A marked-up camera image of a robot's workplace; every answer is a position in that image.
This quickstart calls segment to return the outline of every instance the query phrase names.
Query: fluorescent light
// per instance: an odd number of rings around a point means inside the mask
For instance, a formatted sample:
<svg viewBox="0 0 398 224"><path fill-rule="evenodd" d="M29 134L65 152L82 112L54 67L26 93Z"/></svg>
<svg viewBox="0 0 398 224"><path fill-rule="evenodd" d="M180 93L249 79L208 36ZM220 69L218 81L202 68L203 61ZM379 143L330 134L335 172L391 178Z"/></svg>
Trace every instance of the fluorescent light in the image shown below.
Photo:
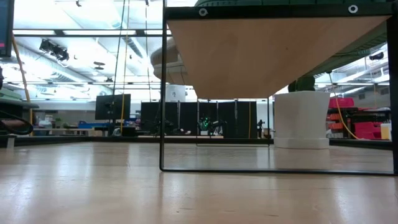
<svg viewBox="0 0 398 224"><path fill-rule="evenodd" d="M162 35L163 34L163 30L147 30L145 31L146 34L148 35ZM172 31L171 30L167 30L166 34L171 35Z"/></svg>
<svg viewBox="0 0 398 224"><path fill-rule="evenodd" d="M337 83L337 85L348 85L348 86L368 86L368 85L373 85L373 83Z"/></svg>
<svg viewBox="0 0 398 224"><path fill-rule="evenodd" d="M122 85L123 82L116 82L116 85ZM93 82L93 85L113 85L113 82Z"/></svg>
<svg viewBox="0 0 398 224"><path fill-rule="evenodd" d="M375 78L374 82L379 83L379 82L386 82L389 80L390 80L390 75L387 74L387 75L380 76L379 78Z"/></svg>
<svg viewBox="0 0 398 224"><path fill-rule="evenodd" d="M352 90L348 90L348 91L344 92L344 94L355 93L356 91L363 90L364 88L365 87L359 87L359 88L355 88L355 89L352 89Z"/></svg>
<svg viewBox="0 0 398 224"><path fill-rule="evenodd" d="M350 76L347 76L345 78L342 78L341 80L338 80L337 82L338 83L349 82L349 81L352 81L352 80L354 80L354 79L356 79L356 78L358 78L358 77L360 77L362 75L364 75L363 72L358 72L358 73L356 73L354 75L350 75Z"/></svg>
<svg viewBox="0 0 398 224"><path fill-rule="evenodd" d="M14 30L14 35L55 35L54 30Z"/></svg>
<svg viewBox="0 0 398 224"><path fill-rule="evenodd" d="M14 88L18 88L18 89L21 89L21 90L25 90L25 88L24 88L23 86L20 86L20 85L7 84L7 83L6 83L6 85L12 86L12 87L14 87Z"/></svg>
<svg viewBox="0 0 398 224"><path fill-rule="evenodd" d="M330 93L330 97L336 96L335 93Z"/></svg>
<svg viewBox="0 0 398 224"><path fill-rule="evenodd" d="M33 99L30 99L31 101L45 101L46 99L38 99L38 98L33 98Z"/></svg>
<svg viewBox="0 0 398 224"><path fill-rule="evenodd" d="M63 31L65 35L134 35L135 30L65 30Z"/></svg>
<svg viewBox="0 0 398 224"><path fill-rule="evenodd" d="M53 84L56 84L56 85L84 85L84 84L87 84L87 82L54 82Z"/></svg>
<svg viewBox="0 0 398 224"><path fill-rule="evenodd" d="M49 84L48 82L26 82L26 85L46 85Z"/></svg>

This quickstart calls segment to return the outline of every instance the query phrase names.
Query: black partition panel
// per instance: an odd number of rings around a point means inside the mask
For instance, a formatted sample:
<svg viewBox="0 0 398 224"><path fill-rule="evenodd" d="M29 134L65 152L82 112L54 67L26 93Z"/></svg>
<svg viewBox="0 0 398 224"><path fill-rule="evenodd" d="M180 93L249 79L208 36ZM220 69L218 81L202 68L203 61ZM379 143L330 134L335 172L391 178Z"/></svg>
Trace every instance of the black partition panel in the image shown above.
<svg viewBox="0 0 398 224"><path fill-rule="evenodd" d="M152 128L155 125L156 116L158 116L158 119L160 119L158 110L159 110L159 103L141 103L142 130L144 131L152 130Z"/></svg>
<svg viewBox="0 0 398 224"><path fill-rule="evenodd" d="M166 120L173 123L174 128L178 128L177 109L177 103L166 103ZM142 130L151 131L156 120L160 121L159 102L141 103Z"/></svg>
<svg viewBox="0 0 398 224"><path fill-rule="evenodd" d="M236 138L235 102L218 103L218 117L226 122L224 138Z"/></svg>
<svg viewBox="0 0 398 224"><path fill-rule="evenodd" d="M257 138L257 104L256 102L238 102L236 104L237 138Z"/></svg>
<svg viewBox="0 0 398 224"><path fill-rule="evenodd" d="M197 110L198 103L180 103L180 127L195 136L198 132Z"/></svg>
<svg viewBox="0 0 398 224"><path fill-rule="evenodd" d="M178 103L166 103L166 120L173 123L173 128L178 128Z"/></svg>
<svg viewBox="0 0 398 224"><path fill-rule="evenodd" d="M199 103L199 118L210 117L210 121L217 120L217 103Z"/></svg>

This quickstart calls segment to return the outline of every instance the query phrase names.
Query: pole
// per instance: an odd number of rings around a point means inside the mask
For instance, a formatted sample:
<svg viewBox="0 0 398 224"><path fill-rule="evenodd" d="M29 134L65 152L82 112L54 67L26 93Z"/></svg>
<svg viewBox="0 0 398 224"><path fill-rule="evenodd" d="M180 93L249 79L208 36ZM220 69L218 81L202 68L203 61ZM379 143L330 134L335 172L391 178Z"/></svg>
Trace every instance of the pole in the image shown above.
<svg viewBox="0 0 398 224"><path fill-rule="evenodd" d="M387 45L390 75L391 137L394 173L398 174L398 16L387 21Z"/></svg>
<svg viewBox="0 0 398 224"><path fill-rule="evenodd" d="M12 46L14 47L15 50L15 54L17 55L17 60L18 60L18 64L19 64L19 70L21 71L21 75L22 75L22 82L24 83L24 90L25 90L25 95L26 95L26 101L28 103L30 103L30 95L29 95L29 91L27 90L27 83L26 83L26 77L25 77L25 71L24 71L24 67L22 66L22 60L21 57L19 55L19 50L18 50L18 45L17 42L15 40L14 34L12 35ZM33 109L29 109L29 123L31 125L33 125Z"/></svg>
<svg viewBox="0 0 398 224"><path fill-rule="evenodd" d="M269 139L271 138L271 131L269 127L269 97L267 99L267 129L268 129L268 134L267 134L267 139L268 139L268 146L269 146Z"/></svg>
<svg viewBox="0 0 398 224"><path fill-rule="evenodd" d="M166 21L166 0L163 0L163 33L162 33L162 78L160 82L160 154L159 168L164 169L164 122L166 107L166 53L167 53L167 21Z"/></svg>

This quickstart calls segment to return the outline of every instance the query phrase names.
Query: white planter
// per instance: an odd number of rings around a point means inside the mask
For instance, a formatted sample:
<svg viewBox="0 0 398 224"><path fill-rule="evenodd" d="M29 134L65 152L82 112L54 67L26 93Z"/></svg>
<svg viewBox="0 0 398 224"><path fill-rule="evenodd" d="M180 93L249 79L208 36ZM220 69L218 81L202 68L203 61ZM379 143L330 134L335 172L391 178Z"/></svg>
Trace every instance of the white planter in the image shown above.
<svg viewBox="0 0 398 224"><path fill-rule="evenodd" d="M330 93L298 91L275 96L274 145L288 149L327 149L326 114Z"/></svg>

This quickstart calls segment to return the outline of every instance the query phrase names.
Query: black metal table frame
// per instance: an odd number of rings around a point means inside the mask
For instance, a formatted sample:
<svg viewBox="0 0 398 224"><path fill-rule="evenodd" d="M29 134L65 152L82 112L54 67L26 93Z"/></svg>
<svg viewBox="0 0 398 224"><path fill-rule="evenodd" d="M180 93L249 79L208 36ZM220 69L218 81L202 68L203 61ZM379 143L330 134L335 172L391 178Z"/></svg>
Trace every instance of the black metal table frame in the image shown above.
<svg viewBox="0 0 398 224"><path fill-rule="evenodd" d="M216 172L216 173L285 173L285 174L335 174L335 175L398 175L398 3L387 0L364 4L313 4L279 6L213 6L167 7L163 0L162 79L160 88L160 155L159 168L164 172ZM391 16L387 20L389 55L390 101L392 117L392 145L394 170L391 172L317 170L317 169L168 169L164 166L165 149L165 89L167 57L167 21L212 19L280 19L319 17Z"/></svg>

